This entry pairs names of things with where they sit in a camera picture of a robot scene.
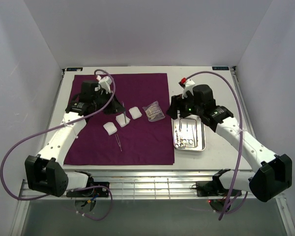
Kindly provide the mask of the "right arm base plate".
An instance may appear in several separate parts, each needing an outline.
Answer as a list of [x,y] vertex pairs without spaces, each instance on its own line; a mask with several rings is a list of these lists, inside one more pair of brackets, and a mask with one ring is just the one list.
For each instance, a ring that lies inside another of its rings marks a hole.
[[197,181],[192,185],[192,189],[197,191],[198,197],[221,196],[226,197],[229,190],[225,189],[222,184],[215,181]]

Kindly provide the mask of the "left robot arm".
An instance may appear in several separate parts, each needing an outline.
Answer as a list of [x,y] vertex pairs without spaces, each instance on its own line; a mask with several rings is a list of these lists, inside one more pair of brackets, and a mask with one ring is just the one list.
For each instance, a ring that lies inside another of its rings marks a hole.
[[90,115],[104,112],[116,114],[124,111],[113,90],[109,76],[82,82],[80,93],[69,101],[61,127],[36,156],[28,156],[25,169],[31,190],[60,197],[66,191],[86,188],[89,175],[82,172],[66,173],[64,161],[78,134],[84,129]]

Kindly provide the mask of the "gauze pad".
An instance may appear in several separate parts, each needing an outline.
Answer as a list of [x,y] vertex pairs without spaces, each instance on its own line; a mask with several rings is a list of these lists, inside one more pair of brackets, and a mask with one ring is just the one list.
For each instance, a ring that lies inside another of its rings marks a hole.
[[132,107],[129,109],[129,113],[131,114],[132,119],[138,119],[142,116],[138,107]]
[[108,133],[109,136],[115,134],[117,132],[117,128],[113,122],[107,122],[103,125],[103,128]]
[[120,127],[125,127],[130,122],[130,118],[128,118],[124,114],[120,114],[116,116],[116,121],[120,125]]

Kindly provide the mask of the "clear plastic packet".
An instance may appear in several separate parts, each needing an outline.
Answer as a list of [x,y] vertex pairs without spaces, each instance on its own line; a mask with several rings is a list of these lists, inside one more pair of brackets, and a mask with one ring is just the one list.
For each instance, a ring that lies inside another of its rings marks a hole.
[[143,110],[148,118],[148,121],[150,122],[156,122],[165,118],[158,101],[154,101],[150,105],[143,107]]

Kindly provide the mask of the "steel scissors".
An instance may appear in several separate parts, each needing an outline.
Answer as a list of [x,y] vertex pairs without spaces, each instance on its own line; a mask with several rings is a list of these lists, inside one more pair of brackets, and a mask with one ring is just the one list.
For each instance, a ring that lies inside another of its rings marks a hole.
[[182,129],[182,143],[184,145],[193,145],[194,140],[191,138],[191,134],[189,133],[189,125],[188,123],[185,124],[185,127]]
[[194,145],[195,141],[194,141],[194,131],[193,131],[193,127],[192,124],[190,123],[186,123],[186,136],[187,136],[187,141],[189,145]]

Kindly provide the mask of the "steel forceps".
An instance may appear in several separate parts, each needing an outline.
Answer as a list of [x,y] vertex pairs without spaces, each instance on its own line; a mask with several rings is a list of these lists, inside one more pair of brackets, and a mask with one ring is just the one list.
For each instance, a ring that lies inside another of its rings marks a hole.
[[180,121],[175,124],[175,148],[185,149],[186,148],[186,139],[182,135],[181,123]]
[[185,148],[188,141],[183,136],[183,130],[182,130],[182,124],[179,125],[179,139],[178,139],[178,147],[179,148]]

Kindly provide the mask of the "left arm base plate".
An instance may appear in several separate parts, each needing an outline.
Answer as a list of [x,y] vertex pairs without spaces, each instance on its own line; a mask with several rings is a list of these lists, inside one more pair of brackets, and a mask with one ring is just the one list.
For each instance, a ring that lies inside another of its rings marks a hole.
[[93,198],[93,197],[108,197],[109,192],[106,188],[110,187],[109,182],[94,182],[91,181],[88,183],[88,186],[101,186],[99,188],[92,188],[88,190],[83,190],[83,191],[69,191],[66,193],[66,197],[71,197],[71,198]]

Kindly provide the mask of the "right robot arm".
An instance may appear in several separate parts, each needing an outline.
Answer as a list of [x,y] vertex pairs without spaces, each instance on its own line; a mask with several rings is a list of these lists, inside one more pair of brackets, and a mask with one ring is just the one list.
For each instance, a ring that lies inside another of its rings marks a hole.
[[267,202],[292,185],[292,160],[264,147],[249,132],[240,127],[234,114],[218,106],[208,85],[181,84],[182,94],[174,95],[167,114],[172,119],[197,116],[213,132],[224,138],[243,157],[254,172],[222,169],[206,184],[208,192],[232,189],[251,192],[258,200]]

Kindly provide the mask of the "stainless steel tray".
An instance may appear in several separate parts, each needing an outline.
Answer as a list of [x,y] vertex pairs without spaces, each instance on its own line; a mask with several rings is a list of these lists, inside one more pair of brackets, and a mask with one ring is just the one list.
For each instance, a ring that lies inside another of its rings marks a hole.
[[206,148],[205,127],[198,116],[180,116],[174,120],[174,147],[186,151],[203,151]]

